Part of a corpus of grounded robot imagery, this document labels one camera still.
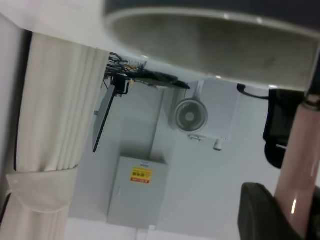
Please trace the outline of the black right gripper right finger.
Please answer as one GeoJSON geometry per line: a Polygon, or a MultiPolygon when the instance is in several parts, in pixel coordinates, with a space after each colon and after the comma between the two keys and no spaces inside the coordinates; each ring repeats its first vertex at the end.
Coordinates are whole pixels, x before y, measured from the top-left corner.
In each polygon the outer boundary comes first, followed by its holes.
{"type": "Polygon", "coordinates": [[[315,187],[308,225],[308,239],[320,240],[320,188],[315,187]]]}

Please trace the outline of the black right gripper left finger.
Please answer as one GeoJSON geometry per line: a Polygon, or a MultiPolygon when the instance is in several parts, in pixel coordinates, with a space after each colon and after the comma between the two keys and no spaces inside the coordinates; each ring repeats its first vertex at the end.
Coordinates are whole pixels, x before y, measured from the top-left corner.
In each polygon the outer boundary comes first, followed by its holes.
{"type": "Polygon", "coordinates": [[[300,240],[276,199],[260,183],[241,187],[238,230],[242,240],[300,240]]]}

